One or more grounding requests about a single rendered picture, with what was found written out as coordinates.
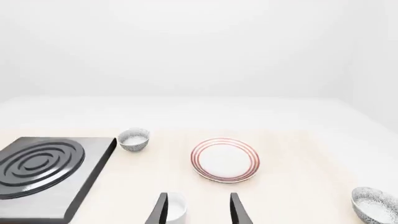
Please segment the white plate with red rings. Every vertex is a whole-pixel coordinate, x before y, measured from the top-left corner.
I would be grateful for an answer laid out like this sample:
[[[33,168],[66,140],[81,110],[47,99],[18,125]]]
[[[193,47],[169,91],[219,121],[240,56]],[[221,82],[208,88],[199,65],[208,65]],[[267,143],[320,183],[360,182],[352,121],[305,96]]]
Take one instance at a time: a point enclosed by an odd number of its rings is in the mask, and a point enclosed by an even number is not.
[[[225,184],[254,177],[261,165],[253,147],[231,138],[211,138],[198,143],[190,153],[190,162],[198,175]]]

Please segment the small white ramekin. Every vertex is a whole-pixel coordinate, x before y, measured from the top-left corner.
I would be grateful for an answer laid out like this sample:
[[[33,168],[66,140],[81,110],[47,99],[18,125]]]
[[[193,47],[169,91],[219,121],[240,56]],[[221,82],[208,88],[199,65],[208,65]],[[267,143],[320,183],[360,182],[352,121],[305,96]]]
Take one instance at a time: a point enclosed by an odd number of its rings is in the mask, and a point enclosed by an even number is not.
[[[168,193],[168,212],[166,224],[185,224],[187,216],[187,201],[182,194]]]

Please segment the flat black stove plate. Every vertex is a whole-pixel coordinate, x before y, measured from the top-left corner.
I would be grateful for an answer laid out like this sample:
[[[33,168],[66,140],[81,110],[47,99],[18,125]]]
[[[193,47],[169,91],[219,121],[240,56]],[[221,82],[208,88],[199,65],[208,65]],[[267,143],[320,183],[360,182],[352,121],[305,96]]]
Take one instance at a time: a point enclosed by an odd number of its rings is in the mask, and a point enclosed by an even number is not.
[[[21,137],[0,150],[0,224],[69,224],[115,138]]]

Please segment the patterned black white bowl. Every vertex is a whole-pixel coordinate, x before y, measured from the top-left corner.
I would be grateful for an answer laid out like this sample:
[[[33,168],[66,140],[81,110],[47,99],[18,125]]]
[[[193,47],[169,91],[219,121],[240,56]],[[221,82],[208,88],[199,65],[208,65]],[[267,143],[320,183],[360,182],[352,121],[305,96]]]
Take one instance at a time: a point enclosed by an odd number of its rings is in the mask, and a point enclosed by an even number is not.
[[[138,152],[149,143],[150,132],[144,128],[129,128],[117,137],[119,145],[125,151]]]
[[[352,208],[365,224],[398,224],[398,197],[369,187],[351,192]]]

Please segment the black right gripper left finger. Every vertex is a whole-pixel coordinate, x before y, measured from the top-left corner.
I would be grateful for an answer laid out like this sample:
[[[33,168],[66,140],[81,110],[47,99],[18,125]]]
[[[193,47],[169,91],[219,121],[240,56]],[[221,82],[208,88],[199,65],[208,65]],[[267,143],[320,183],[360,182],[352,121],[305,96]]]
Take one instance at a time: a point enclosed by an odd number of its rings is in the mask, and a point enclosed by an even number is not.
[[[166,192],[162,192],[147,218],[145,224],[166,224],[169,209],[169,198]]]

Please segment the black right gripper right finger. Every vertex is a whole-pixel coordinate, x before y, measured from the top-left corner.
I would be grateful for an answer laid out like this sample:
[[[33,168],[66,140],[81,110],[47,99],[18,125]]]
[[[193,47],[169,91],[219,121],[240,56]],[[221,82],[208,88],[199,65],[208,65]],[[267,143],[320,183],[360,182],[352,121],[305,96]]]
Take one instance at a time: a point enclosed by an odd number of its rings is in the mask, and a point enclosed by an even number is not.
[[[232,224],[253,224],[237,193],[230,194],[229,210]]]

